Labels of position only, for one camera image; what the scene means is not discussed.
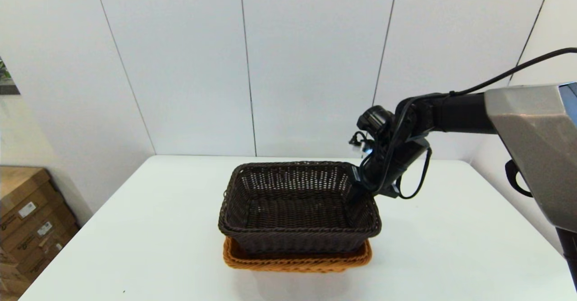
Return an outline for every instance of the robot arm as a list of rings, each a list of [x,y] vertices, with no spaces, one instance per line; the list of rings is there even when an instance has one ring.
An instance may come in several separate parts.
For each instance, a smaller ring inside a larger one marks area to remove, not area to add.
[[[508,171],[521,172],[528,196],[557,228],[577,287],[577,82],[421,97],[403,100],[394,114],[373,106],[359,117],[358,128],[373,137],[362,140],[372,152],[356,171],[359,193],[416,195],[400,194],[400,178],[425,151],[427,166],[431,131],[497,134],[513,158]],[[351,143],[359,144],[356,134]]]

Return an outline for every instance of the white wall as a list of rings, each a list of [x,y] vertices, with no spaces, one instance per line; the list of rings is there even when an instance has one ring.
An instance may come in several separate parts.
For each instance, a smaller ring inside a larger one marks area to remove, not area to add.
[[[91,211],[154,154],[99,0],[0,0],[0,52]]]
[[[92,216],[21,96],[0,96],[0,165],[46,168],[79,223],[83,225]]]
[[[395,0],[375,104],[395,110],[404,98],[463,90],[514,67],[542,1]],[[483,137],[427,140],[433,158],[470,161]]]
[[[244,0],[257,155],[359,157],[392,0]]]
[[[577,46],[575,0],[545,0],[521,62],[568,46]],[[575,65],[577,55],[556,57],[516,73],[510,85],[575,81]],[[472,160],[472,166],[561,252],[554,227],[542,215],[535,201],[516,192],[507,182],[504,164],[510,159],[502,142],[497,137],[488,137]]]
[[[102,0],[155,150],[254,155],[241,0]]]

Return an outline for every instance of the cardboard box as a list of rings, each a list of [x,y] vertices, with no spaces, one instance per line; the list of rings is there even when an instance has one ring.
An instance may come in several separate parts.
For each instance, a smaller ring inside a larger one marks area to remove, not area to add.
[[[2,297],[0,297],[0,300],[2,301],[18,301],[18,299],[20,299],[19,295],[6,294],[6,293],[2,293]]]
[[[78,227],[74,223],[62,235],[46,237],[22,262],[0,264],[0,278],[32,283],[77,232]]]
[[[14,295],[23,295],[30,287],[30,283],[28,282],[5,280],[4,278],[0,279],[0,285],[3,291]]]
[[[25,260],[50,233],[62,235],[75,222],[74,215],[64,203],[56,209],[50,205],[42,207],[16,232],[0,241],[0,261],[14,264]]]
[[[8,213],[49,180],[43,168],[0,167],[0,214]]]
[[[43,206],[52,207],[62,203],[62,196],[56,192],[50,182],[45,182],[29,196],[25,197],[12,210],[0,217],[0,241],[16,231],[27,219],[33,217]]]

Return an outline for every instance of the panel seam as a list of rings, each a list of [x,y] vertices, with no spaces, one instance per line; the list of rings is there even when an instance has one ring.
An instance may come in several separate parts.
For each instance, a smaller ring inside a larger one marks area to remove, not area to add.
[[[521,55],[519,55],[519,59],[517,59],[517,65],[519,65],[519,63],[521,63],[521,58],[523,57],[523,53],[525,53],[525,49],[527,48],[527,44],[529,43],[529,40],[531,38],[531,34],[533,34],[533,30],[535,29],[535,25],[537,24],[537,20],[539,19],[539,15],[540,15],[540,11],[543,9],[543,5],[545,3],[545,0],[543,0],[541,2],[541,5],[539,6],[539,10],[537,11],[537,16],[535,17],[535,20],[533,21],[533,25],[531,26],[531,30],[529,31],[529,35],[527,36],[527,40],[525,41],[525,45],[523,45],[523,49],[521,50]],[[511,77],[509,77],[509,82],[507,82],[507,87],[509,87],[509,85],[511,85],[511,80],[513,80],[513,77],[515,76],[515,74],[513,73],[513,75],[511,75]]]
[[[247,54],[247,77],[249,81],[249,98],[251,99],[251,119],[253,124],[253,141],[254,141],[254,157],[258,157],[256,151],[256,131],[254,131],[254,109],[252,102],[252,88],[251,88],[251,68],[249,67],[249,47],[247,42],[247,22],[245,21],[245,2],[241,0],[241,9],[243,10],[243,30],[245,34],[245,53]]]
[[[116,48],[116,53],[118,54],[118,58],[120,59],[120,64],[122,65],[122,70],[124,71],[124,76],[126,77],[126,81],[128,82],[128,87],[130,87],[130,93],[132,93],[132,98],[134,98],[134,102],[136,103],[136,108],[138,109],[138,114],[140,114],[140,119],[142,119],[142,124],[144,124],[144,130],[146,130],[146,134],[148,135],[148,140],[150,141],[150,145],[152,146],[152,151],[154,155],[156,155],[156,148],[154,147],[154,143],[152,141],[152,137],[150,136],[150,131],[148,130],[148,126],[146,125],[146,121],[144,120],[144,116],[142,115],[142,110],[140,110],[140,104],[138,104],[138,100],[136,99],[136,94],[134,93],[134,89],[132,88],[132,83],[130,82],[130,77],[128,77],[128,72],[126,72],[126,67],[124,66],[124,61],[122,60],[122,55],[120,54],[120,50],[118,49],[118,44],[116,43],[116,39],[114,38],[114,33],[112,32],[112,27],[110,26],[110,22],[108,19],[108,15],[106,15],[105,6],[101,2],[102,12],[105,14],[106,24],[109,27],[110,36],[112,36],[112,40],[114,42],[114,47]]]
[[[393,8],[395,8],[395,0],[392,0],[392,3],[391,3],[391,11],[389,13],[389,20],[387,22],[387,30],[385,32],[385,42],[383,43],[383,52],[381,53],[381,63],[379,64],[379,71],[377,72],[377,83],[375,84],[375,92],[373,93],[373,102],[371,103],[371,106],[375,106],[375,98],[377,98],[377,88],[379,87],[379,77],[381,77],[381,69],[383,67],[385,48],[387,48],[387,38],[389,37],[389,30],[391,29],[391,20],[393,18]]]

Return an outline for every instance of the stacked baskets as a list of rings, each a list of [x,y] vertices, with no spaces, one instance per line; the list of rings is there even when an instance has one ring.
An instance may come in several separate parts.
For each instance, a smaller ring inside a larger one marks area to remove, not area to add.
[[[244,164],[231,176],[220,209],[224,261],[239,269],[341,272],[371,260],[367,238],[379,211],[352,194],[352,164]]]

